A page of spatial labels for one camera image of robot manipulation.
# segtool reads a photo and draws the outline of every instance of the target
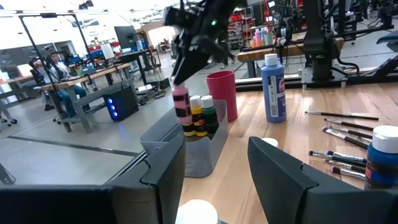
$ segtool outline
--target gray floor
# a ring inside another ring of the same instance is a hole
[[[357,63],[360,67],[380,65],[396,55],[386,44],[376,44],[377,39],[386,34],[386,31],[376,32],[356,40],[355,45],[345,43],[341,58],[346,62]],[[162,70],[149,74],[148,81],[171,76],[174,61],[170,59],[170,54],[162,54],[160,57]],[[220,66],[217,64],[200,70],[187,80],[186,86],[190,94],[207,95],[206,76],[220,71]],[[289,59],[287,73],[295,73],[301,67],[300,58],[292,57]],[[247,72],[246,64],[241,62],[230,62],[227,69],[235,70],[236,79],[242,78]],[[137,73],[135,84],[141,86],[138,77]],[[106,86],[105,80],[96,82],[99,86]],[[164,98],[141,106],[139,112],[122,122],[112,122],[108,112],[102,110],[90,117],[94,133],[86,134],[81,124],[73,124],[73,132],[67,133],[63,126],[52,122],[54,111],[44,112],[41,99],[32,100],[9,109],[13,117],[18,119],[18,124],[10,128],[0,126],[0,163],[17,178],[17,184],[102,184],[134,156],[91,151],[85,147],[112,149],[135,155],[142,151],[139,142],[141,134],[172,107],[172,97],[168,93]],[[75,146],[60,146],[66,143]]]

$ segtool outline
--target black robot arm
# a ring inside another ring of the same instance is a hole
[[[165,26],[178,26],[182,29],[174,43],[178,48],[177,61],[172,76],[179,85],[195,72],[206,66],[211,55],[223,58],[228,51],[215,40],[228,26],[228,19],[236,7],[246,7],[246,0],[203,0],[188,3],[185,9],[181,1],[180,9],[167,7],[164,13]]]

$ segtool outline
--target red cup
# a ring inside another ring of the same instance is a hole
[[[222,71],[210,74],[206,77],[210,95],[214,100],[225,100],[228,114],[228,122],[238,118],[236,107],[235,75],[233,71]]]

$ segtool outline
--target clear plastic bin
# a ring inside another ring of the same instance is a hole
[[[215,100],[214,105],[220,126],[213,138],[210,140],[209,137],[203,137],[196,141],[189,141],[191,138],[186,138],[186,177],[206,177],[210,175],[224,148],[228,137],[226,102],[225,100]],[[178,124],[175,110],[172,108],[140,137],[140,142],[146,153],[152,154],[179,134],[183,135],[182,125]]]

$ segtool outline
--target blue paint bottle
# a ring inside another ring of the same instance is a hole
[[[398,187],[398,127],[384,125],[373,129],[365,174],[365,189]]]
[[[266,115],[270,123],[286,120],[284,67],[277,54],[265,55],[266,66],[261,69],[262,89],[266,102]]]

